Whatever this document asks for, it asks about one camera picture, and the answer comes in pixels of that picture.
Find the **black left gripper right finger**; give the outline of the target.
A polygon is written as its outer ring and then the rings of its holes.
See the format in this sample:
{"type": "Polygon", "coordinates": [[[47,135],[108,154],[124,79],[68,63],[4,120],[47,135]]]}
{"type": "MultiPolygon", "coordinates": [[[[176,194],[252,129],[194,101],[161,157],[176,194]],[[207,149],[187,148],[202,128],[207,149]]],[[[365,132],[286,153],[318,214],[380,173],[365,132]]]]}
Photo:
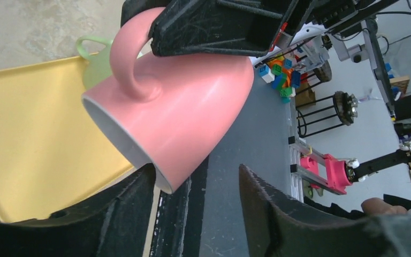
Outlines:
{"type": "Polygon", "coordinates": [[[239,166],[250,256],[411,256],[411,214],[349,220],[306,205],[239,166]]]}

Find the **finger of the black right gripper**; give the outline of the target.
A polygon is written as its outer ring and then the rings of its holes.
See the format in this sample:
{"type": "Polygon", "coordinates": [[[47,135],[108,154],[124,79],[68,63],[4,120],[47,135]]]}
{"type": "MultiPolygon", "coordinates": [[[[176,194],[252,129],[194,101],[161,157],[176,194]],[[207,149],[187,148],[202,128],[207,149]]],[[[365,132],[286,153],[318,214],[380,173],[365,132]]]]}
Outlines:
{"type": "Polygon", "coordinates": [[[265,55],[297,1],[171,1],[152,23],[157,56],[265,55]]]}
{"type": "Polygon", "coordinates": [[[171,0],[125,0],[121,8],[120,26],[135,15],[155,7],[166,7],[171,0]]]}

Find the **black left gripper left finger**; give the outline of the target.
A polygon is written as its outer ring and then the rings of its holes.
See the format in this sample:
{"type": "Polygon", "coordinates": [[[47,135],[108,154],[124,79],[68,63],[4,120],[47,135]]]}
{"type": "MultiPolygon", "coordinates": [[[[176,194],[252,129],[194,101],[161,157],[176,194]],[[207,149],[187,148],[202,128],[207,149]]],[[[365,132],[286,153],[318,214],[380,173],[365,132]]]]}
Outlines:
{"type": "Polygon", "coordinates": [[[43,220],[0,223],[0,256],[142,256],[155,167],[43,220]]]}

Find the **pink ceramic mug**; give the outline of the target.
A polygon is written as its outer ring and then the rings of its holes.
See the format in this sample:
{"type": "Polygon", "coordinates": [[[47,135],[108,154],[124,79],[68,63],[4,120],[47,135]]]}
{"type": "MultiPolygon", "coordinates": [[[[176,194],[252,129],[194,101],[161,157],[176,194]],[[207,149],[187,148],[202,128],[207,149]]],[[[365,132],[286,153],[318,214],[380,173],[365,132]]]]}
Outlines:
{"type": "Polygon", "coordinates": [[[83,93],[91,119],[136,168],[155,166],[156,186],[175,192],[229,130],[254,80],[246,56],[140,56],[156,7],[131,18],[110,50],[112,75],[83,93]]]}

